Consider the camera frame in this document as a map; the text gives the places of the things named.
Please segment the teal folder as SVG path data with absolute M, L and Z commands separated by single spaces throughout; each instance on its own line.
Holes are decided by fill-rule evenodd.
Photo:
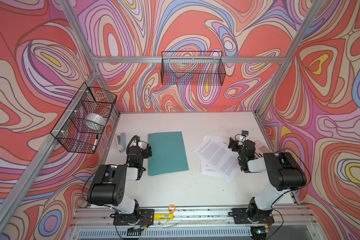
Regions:
M 182 132 L 152 133 L 148 135 L 152 156 L 148 159 L 148 175 L 189 170 Z

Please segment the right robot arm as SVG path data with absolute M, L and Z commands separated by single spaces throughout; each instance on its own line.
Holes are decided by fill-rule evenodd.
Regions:
M 264 153 L 256 159 L 255 142 L 233 138 L 230 138 L 228 147 L 238 153 L 244 173 L 266 172 L 269 180 L 261 193 L 250 200 L 247 208 L 233 208 L 229 215 L 235 224 L 273 224 L 273 205 L 285 194 L 303 188 L 307 184 L 306 174 L 291 153 Z

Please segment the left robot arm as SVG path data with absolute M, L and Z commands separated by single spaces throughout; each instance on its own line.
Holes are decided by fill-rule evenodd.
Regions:
M 87 192 L 87 202 L 91 205 L 105 206 L 120 215 L 140 216 L 137 200 L 126 195 L 126 182 L 138 181 L 146 171 L 143 163 L 152 156 L 152 149 L 147 145 L 128 147 L 127 162 L 123 165 L 100 165 Z

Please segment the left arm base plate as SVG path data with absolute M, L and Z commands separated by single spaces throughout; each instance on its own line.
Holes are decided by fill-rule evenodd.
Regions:
M 135 210 L 132 214 L 124 215 L 115 211 L 110 214 L 114 226 L 149 227 L 154 223 L 154 209 Z

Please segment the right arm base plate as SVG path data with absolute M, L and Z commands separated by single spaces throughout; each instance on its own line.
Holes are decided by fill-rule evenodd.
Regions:
M 228 215 L 234 218 L 235 224 L 272 225 L 275 222 L 271 211 L 233 208 L 230 212 L 228 212 Z

